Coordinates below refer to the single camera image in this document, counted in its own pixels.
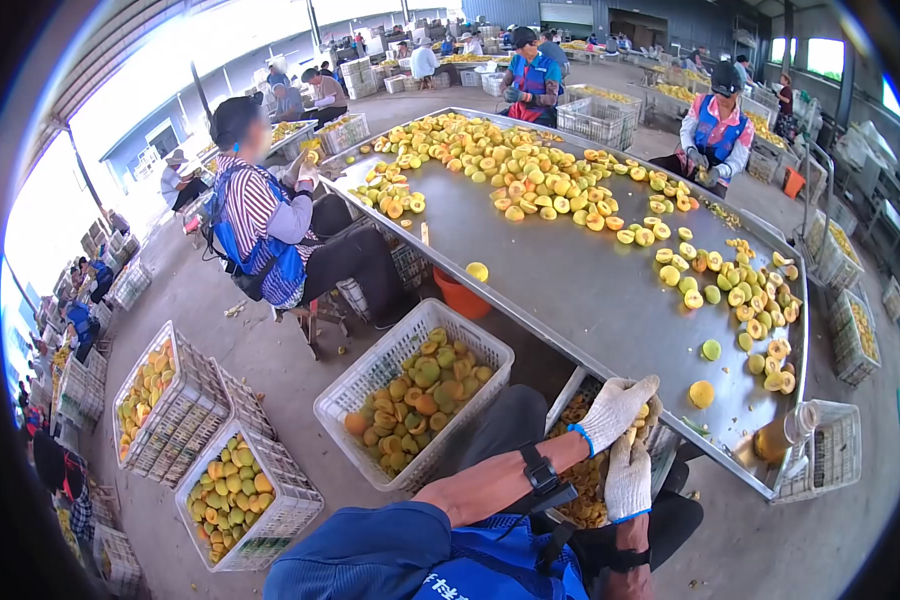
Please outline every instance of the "person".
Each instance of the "person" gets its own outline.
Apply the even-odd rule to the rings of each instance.
[[[180,166],[186,162],[183,150],[177,148],[167,156],[167,168],[160,175],[160,193],[173,212],[180,212],[207,189],[207,184],[196,176],[196,171],[180,175]]]
[[[742,84],[736,69],[718,62],[709,94],[696,94],[680,125],[680,145],[669,156],[650,162],[672,173],[694,178],[720,198],[731,178],[744,170],[754,142],[754,123],[737,106]]]
[[[324,62],[320,63],[320,70],[317,71],[323,77],[329,77],[331,79],[336,79],[334,77],[333,71],[330,70],[330,61],[324,60]]]
[[[75,538],[93,544],[93,504],[86,462],[78,454],[57,443],[43,429],[31,433],[20,428],[27,459],[33,463],[40,482],[55,497],[70,500],[70,531]]]
[[[543,42],[537,45],[540,54],[559,65],[560,75],[563,79],[566,79],[566,76],[570,74],[570,59],[567,58],[564,48],[561,48],[560,44],[554,42],[554,32],[545,30],[540,34],[540,38],[543,39]]]
[[[90,314],[86,304],[76,300],[70,300],[60,306],[60,317],[67,322],[73,356],[83,365],[87,354],[90,354],[90,349],[100,336],[100,322]]]
[[[546,440],[543,395],[523,385],[503,390],[409,501],[337,510],[277,558],[264,600],[585,600],[601,570],[608,578],[600,597],[650,598],[651,572],[704,518],[698,502],[680,495],[685,462],[652,500],[650,456],[642,441],[621,437],[659,383],[655,375],[610,379],[580,422]],[[540,513],[542,482],[606,449],[609,524],[573,531]]]
[[[737,70],[737,74],[740,75],[741,84],[747,84],[752,86],[754,84],[754,80],[751,78],[750,73],[747,72],[747,68],[750,66],[750,61],[747,60],[746,54],[737,54],[737,59],[733,63],[733,68]]]
[[[463,42],[463,54],[472,54],[478,57],[484,55],[484,47],[480,45],[480,39],[473,33],[468,31],[461,35],[459,40]]]
[[[226,256],[258,280],[262,300],[275,309],[290,309],[352,278],[378,328],[399,321],[405,313],[396,317],[389,311],[399,307],[403,286],[383,234],[364,225],[331,237],[351,218],[339,196],[313,201],[319,177],[316,166],[305,162],[306,152],[282,182],[254,166],[267,156],[271,140],[259,98],[223,101],[210,133],[220,150],[211,211],[214,233]]]
[[[313,101],[312,110],[303,113],[303,120],[316,119],[316,128],[320,129],[330,121],[347,113],[347,95],[340,82],[332,76],[321,75],[317,69],[307,69],[300,78],[304,84],[313,86],[317,99]]]
[[[273,88],[277,84],[283,84],[284,86],[290,85],[290,80],[287,78],[286,73],[281,73],[275,64],[270,66],[269,75],[266,76],[266,82],[270,84],[270,87]]]
[[[94,305],[100,303],[110,291],[110,286],[113,285],[113,281],[116,279],[113,269],[109,268],[107,263],[100,258],[88,262],[86,256],[81,256],[76,261],[76,266],[80,268],[84,277],[90,272],[90,269],[94,270],[96,287],[90,292],[90,302]]]
[[[295,87],[277,83],[273,87],[273,97],[276,98],[276,112],[270,120],[272,123],[283,121],[300,121],[303,116],[303,97],[300,90]]]
[[[557,126],[557,98],[564,93],[561,67],[537,47],[537,34],[529,27],[513,30],[516,54],[506,67],[500,90],[510,106],[503,114],[544,127]]]
[[[780,91],[776,97],[780,100],[780,112],[776,115],[776,123],[773,124],[773,132],[780,138],[794,141],[797,130],[797,122],[794,119],[794,90],[790,87],[790,75],[780,73]]]

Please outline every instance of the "plastic bottle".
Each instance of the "plastic bottle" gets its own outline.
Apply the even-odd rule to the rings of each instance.
[[[820,422],[817,402],[800,402],[792,411],[764,425],[753,436],[753,450],[768,463],[779,465],[787,450],[806,440]]]

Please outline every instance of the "stainless steel table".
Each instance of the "stainless steel table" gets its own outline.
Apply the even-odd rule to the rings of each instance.
[[[490,119],[504,127],[529,125],[466,108],[447,107],[431,114],[451,112]],[[584,138],[549,131],[565,140],[554,146],[579,159],[587,148],[600,149]],[[770,393],[763,390],[762,376],[754,377],[747,371],[747,356],[736,343],[743,328],[727,306],[727,294],[722,293],[718,305],[705,304],[690,311],[684,307],[683,295],[660,280],[661,265],[654,256],[660,248],[677,249],[681,241],[678,227],[693,231],[691,243],[695,247],[719,251],[731,260],[736,250],[727,246],[726,240],[741,237],[756,251],[757,257],[750,262],[754,267],[773,267],[773,251],[793,258],[800,277],[789,283],[792,293],[805,301],[804,260],[786,244],[782,233],[744,210],[728,207],[739,215],[745,229],[733,231],[703,202],[696,211],[659,215],[670,226],[672,237],[650,247],[620,244],[612,232],[580,227],[569,215],[561,215],[555,221],[528,215],[521,222],[511,222],[494,208],[489,197],[491,186],[473,183],[463,173],[447,171],[433,160],[419,169],[403,172],[410,190],[427,198],[423,213],[405,212],[401,216],[401,220],[412,221],[412,226],[405,229],[348,193],[348,189],[364,184],[365,175],[376,162],[393,162],[396,158],[394,154],[360,153],[359,146],[377,137],[331,158],[330,161],[343,163],[347,157],[354,157],[356,162],[344,169],[336,181],[324,179],[324,186],[334,188],[358,210],[415,246],[458,282],[594,376],[643,378],[658,374],[660,399],[666,408],[663,423],[701,447],[765,498],[775,495],[779,471],[768,470],[747,449],[757,429],[792,408],[804,395],[808,348],[805,307],[794,325],[775,329],[768,340],[754,344],[755,352],[765,352],[770,338],[786,336],[792,346],[788,360],[796,370],[796,389],[790,395]],[[618,150],[604,150],[621,162],[631,158]],[[699,186],[687,184],[696,198],[717,202]],[[619,214],[626,222],[642,221],[653,214],[648,209],[648,196],[654,192],[646,182],[614,174],[598,185],[613,191],[620,205]],[[424,221],[430,230],[430,246],[420,239],[420,224]],[[472,261],[488,267],[487,282],[481,283],[467,274],[466,266]],[[716,277],[709,270],[689,270],[688,275],[696,277],[700,289],[714,283]],[[717,340],[722,346],[716,362],[701,355],[701,345],[708,339]],[[715,401],[705,410],[694,408],[687,400],[690,385],[701,379],[710,381],[716,390]],[[712,435],[698,435],[681,417],[699,426],[707,425]],[[743,463],[733,457],[732,450],[737,449],[742,449],[738,454]]]

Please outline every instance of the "white hat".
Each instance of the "white hat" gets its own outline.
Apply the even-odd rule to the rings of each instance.
[[[183,157],[183,150],[180,150],[180,148],[177,148],[172,154],[167,156],[167,164],[171,167],[183,164],[184,162],[187,162],[187,159]]]

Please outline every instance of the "blue wristband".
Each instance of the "blue wristband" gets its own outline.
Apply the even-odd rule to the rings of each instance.
[[[571,431],[576,431],[579,435],[583,436],[586,440],[586,444],[590,447],[590,456],[587,458],[593,458],[593,439],[591,439],[590,436],[587,435],[587,432],[584,431],[584,428],[577,423],[573,423],[567,427],[567,433],[570,433]]]

